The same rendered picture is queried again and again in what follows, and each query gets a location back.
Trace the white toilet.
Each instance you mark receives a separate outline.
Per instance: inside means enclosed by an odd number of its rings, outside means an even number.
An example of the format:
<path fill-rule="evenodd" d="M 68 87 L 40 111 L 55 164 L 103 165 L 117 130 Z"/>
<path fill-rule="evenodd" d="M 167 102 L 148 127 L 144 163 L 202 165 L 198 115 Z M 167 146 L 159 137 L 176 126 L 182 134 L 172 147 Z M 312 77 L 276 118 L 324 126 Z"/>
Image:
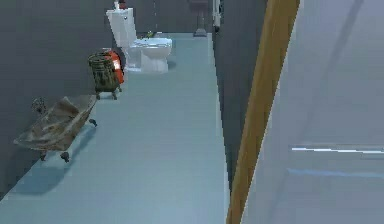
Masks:
<path fill-rule="evenodd" d="M 161 74 L 168 71 L 167 57 L 172 40 L 162 37 L 138 38 L 134 9 L 109 9 L 106 16 L 118 48 L 124 54 L 126 72 Z"/>

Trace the orange red bin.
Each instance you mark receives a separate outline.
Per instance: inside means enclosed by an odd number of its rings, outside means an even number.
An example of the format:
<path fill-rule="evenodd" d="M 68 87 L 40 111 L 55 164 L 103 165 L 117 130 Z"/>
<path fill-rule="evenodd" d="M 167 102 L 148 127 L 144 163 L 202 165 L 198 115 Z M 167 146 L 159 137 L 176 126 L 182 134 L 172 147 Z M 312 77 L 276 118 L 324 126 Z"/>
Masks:
<path fill-rule="evenodd" d="M 119 81 L 120 84 L 122 84 L 124 82 L 124 72 L 123 72 L 123 68 L 122 68 L 122 65 L 121 65 L 120 57 L 111 48 L 107 49 L 107 53 L 112 58 L 112 62 L 113 62 L 113 65 L 114 65 L 114 70 L 115 70 L 115 73 L 117 75 L 118 81 Z"/>

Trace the grey toilet plunger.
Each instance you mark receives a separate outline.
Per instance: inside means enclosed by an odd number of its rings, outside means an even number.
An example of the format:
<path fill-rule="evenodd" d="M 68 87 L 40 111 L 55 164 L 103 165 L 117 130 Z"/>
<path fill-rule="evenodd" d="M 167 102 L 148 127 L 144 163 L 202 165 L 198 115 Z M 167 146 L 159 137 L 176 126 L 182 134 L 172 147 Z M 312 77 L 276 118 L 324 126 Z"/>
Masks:
<path fill-rule="evenodd" d="M 204 13 L 208 8 L 208 0 L 190 0 L 190 9 L 196 13 L 196 31 L 194 37 L 206 37 Z"/>

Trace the pale grey room door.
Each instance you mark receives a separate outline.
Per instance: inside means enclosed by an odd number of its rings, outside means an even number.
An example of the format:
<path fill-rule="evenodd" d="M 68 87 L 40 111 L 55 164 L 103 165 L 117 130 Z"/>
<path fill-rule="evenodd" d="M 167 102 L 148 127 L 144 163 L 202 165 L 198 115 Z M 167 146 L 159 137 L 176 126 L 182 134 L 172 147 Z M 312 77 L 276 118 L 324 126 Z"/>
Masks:
<path fill-rule="evenodd" d="M 268 0 L 226 224 L 384 224 L 384 0 Z"/>

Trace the brown clawfoot bathtub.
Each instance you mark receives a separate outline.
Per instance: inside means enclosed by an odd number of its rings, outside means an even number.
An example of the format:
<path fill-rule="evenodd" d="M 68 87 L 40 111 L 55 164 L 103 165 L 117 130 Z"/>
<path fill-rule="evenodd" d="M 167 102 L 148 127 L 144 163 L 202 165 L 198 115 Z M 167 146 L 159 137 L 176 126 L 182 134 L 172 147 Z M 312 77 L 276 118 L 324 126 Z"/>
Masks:
<path fill-rule="evenodd" d="M 44 161 L 48 151 L 60 153 L 60 157 L 68 163 L 71 146 L 86 122 L 97 126 L 90 113 L 97 102 L 96 95 L 64 96 L 13 140 L 23 148 L 40 152 L 40 160 Z"/>

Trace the white wall towel holder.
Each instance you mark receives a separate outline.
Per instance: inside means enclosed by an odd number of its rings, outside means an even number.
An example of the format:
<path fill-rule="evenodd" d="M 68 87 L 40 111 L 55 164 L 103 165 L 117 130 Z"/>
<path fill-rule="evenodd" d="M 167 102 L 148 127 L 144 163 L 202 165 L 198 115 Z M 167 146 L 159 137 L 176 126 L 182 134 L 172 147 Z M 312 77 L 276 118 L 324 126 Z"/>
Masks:
<path fill-rule="evenodd" d="M 221 25 L 221 11 L 222 11 L 222 6 L 221 6 L 222 0 L 212 0 L 212 17 L 213 17 L 213 30 L 215 33 L 217 33 L 220 30 L 220 25 Z"/>

